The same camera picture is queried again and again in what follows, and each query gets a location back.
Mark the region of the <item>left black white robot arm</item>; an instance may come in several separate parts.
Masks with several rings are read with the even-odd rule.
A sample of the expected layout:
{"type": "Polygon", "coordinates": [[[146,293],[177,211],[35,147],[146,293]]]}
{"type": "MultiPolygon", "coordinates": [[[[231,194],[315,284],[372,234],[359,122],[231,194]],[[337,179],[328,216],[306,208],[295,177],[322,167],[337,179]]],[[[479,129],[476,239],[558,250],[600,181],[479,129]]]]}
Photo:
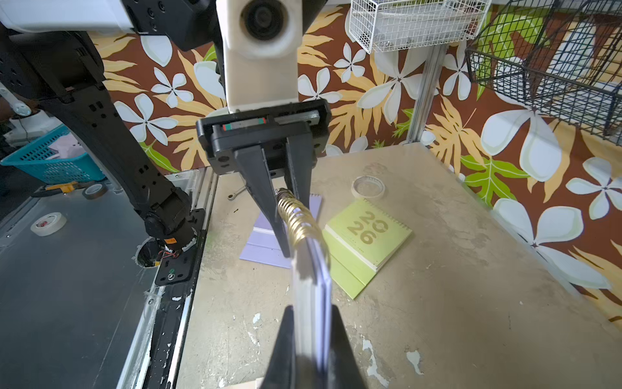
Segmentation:
{"type": "Polygon", "coordinates": [[[126,191],[147,233],[181,251],[195,236],[189,198],[141,149],[147,120],[129,129],[129,111],[111,101],[90,33],[168,37],[184,51],[214,45],[228,112],[199,121],[201,145],[217,173],[243,176],[289,255],[293,241],[272,181],[284,177],[297,199],[309,201],[330,108],[324,99],[299,101],[297,51],[323,8],[322,1],[4,1],[1,81],[74,131],[126,191]]]}

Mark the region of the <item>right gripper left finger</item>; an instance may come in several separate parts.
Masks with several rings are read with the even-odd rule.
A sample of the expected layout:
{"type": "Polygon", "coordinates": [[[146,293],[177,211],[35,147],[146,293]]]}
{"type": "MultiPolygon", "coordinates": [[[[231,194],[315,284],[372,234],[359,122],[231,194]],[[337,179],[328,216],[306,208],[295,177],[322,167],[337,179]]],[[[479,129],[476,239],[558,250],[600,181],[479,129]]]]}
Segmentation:
{"type": "Polygon", "coordinates": [[[275,346],[260,388],[293,388],[295,366],[294,313],[293,307],[287,306],[283,312],[275,346]]]}

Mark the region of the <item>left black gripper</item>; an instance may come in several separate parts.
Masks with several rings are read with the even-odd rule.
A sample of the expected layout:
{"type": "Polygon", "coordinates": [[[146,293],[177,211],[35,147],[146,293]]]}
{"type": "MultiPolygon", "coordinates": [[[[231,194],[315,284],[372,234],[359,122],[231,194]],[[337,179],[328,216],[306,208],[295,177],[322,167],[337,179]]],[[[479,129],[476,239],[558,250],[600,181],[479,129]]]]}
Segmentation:
{"type": "Polygon", "coordinates": [[[196,124],[210,166],[219,175],[239,172],[243,176],[285,258],[290,257],[290,246],[270,170],[285,167],[287,149],[288,189],[309,207],[314,155],[324,152],[330,120],[329,103],[318,99],[203,118],[196,124]]]}

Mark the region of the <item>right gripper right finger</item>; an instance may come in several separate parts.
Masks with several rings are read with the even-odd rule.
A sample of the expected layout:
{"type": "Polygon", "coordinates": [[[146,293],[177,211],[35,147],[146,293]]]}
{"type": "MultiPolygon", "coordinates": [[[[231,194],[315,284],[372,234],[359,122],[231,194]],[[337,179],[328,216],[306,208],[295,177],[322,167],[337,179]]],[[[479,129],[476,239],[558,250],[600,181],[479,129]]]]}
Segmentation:
{"type": "Polygon", "coordinates": [[[330,350],[325,388],[366,389],[337,306],[331,308],[330,350]]]}

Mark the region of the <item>green 2026 desk calendar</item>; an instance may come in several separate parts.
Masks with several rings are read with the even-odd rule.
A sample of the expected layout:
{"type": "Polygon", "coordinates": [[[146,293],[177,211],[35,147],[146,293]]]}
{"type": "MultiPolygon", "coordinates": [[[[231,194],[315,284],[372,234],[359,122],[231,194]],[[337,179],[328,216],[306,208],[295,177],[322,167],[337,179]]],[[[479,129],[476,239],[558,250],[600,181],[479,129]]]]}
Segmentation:
{"type": "Polygon", "coordinates": [[[322,230],[332,280],[352,300],[366,288],[412,230],[366,199],[358,199],[322,230]]]}

